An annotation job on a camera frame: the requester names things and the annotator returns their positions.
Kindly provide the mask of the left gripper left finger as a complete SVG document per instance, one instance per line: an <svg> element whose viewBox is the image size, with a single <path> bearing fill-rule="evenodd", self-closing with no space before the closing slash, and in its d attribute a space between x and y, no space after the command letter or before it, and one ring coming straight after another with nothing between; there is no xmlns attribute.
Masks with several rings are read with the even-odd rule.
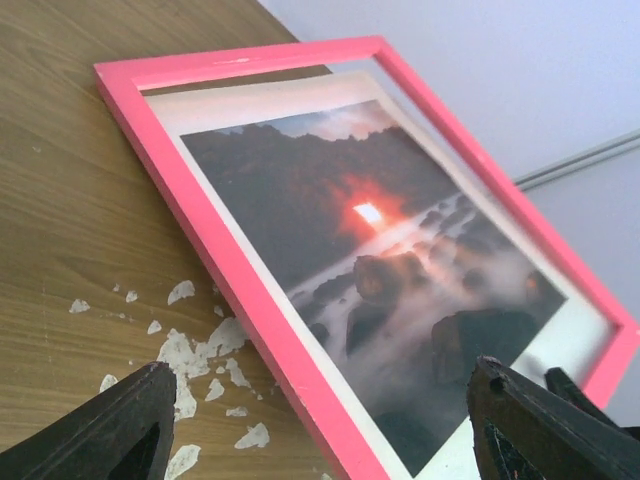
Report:
<svg viewBox="0 0 640 480"><path fill-rule="evenodd" d="M1 453L3 479L162 479L176 376L154 361Z"/></svg>

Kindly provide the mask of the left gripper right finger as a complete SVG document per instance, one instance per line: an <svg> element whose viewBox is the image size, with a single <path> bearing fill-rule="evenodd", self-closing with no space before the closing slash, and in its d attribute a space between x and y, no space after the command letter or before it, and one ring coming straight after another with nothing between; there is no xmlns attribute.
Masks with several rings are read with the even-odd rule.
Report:
<svg viewBox="0 0 640 480"><path fill-rule="evenodd" d="M639 477L639 440L493 357L476 360L467 405L482 479Z"/></svg>

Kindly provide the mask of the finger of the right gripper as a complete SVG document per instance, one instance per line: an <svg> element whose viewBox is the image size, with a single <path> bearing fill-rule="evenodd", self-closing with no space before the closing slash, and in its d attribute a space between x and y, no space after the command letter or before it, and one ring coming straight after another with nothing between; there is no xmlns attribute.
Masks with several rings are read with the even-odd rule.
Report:
<svg viewBox="0 0 640 480"><path fill-rule="evenodd" d="M593 404L582 390L573 382L566 372L559 367L550 368L544 374L546 388L554 395L562 398L582 412L590 415L600 423L625 433L639 440L639 427L621 427L611 420L603 411Z"/></svg>

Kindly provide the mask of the pink picture frame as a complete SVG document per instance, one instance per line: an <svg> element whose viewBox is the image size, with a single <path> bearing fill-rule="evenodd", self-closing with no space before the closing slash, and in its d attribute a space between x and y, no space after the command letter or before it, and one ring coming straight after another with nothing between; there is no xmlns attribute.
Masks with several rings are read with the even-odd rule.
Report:
<svg viewBox="0 0 640 480"><path fill-rule="evenodd" d="M576 381L604 407L639 347L639 327L536 207L381 37L292 43L99 63L101 94L219 290L340 479L395 479L279 311L221 216L146 102L154 93L369 74L460 167L478 181L611 324L590 373Z"/></svg>

